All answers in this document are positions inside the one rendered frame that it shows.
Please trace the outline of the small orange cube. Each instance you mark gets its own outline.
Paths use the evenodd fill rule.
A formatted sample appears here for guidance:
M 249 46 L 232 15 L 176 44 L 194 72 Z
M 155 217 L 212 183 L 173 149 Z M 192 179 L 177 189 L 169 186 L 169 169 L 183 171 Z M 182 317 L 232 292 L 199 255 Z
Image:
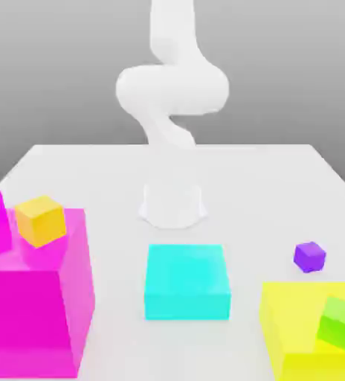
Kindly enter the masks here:
M 39 196 L 14 207 L 20 235 L 35 248 L 66 235 L 63 207 L 49 196 Z

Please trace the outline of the small purple cube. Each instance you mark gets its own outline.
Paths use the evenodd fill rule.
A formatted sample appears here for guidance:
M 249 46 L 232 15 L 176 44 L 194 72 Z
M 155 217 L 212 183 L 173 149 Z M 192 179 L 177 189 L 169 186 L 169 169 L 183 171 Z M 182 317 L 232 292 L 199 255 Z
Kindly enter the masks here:
M 300 243 L 294 251 L 294 263 L 304 272 L 317 272 L 323 269 L 326 252 L 316 242 Z

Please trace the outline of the small green cube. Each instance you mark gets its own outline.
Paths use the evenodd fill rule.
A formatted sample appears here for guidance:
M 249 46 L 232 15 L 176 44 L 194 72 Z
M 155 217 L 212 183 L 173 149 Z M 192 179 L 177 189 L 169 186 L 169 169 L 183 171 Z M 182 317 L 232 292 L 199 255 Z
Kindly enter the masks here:
M 326 299 L 317 329 L 317 339 L 345 350 L 345 300 Z

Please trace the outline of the large cyan box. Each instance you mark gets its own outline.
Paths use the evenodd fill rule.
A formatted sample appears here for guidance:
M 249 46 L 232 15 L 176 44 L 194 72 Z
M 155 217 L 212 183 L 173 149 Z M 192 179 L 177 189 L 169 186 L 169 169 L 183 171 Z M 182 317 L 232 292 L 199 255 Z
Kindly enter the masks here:
M 219 244 L 149 245 L 144 287 L 147 320 L 224 321 L 231 288 Z

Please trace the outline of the large magenta box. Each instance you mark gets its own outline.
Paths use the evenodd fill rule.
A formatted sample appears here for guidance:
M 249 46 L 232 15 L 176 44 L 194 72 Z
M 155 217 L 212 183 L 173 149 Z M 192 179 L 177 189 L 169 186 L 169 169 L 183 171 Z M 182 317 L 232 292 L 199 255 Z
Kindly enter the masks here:
M 67 234 L 35 248 L 12 209 L 0 228 L 0 378 L 75 378 L 95 306 L 86 215 L 66 208 Z

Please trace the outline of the large yellow box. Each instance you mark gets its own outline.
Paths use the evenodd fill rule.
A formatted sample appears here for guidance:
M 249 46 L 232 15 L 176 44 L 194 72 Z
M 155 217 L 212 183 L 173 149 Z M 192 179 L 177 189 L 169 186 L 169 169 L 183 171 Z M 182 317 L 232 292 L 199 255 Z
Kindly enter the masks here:
M 274 381 L 345 381 L 345 350 L 317 338 L 329 297 L 345 301 L 345 282 L 262 284 L 259 320 Z

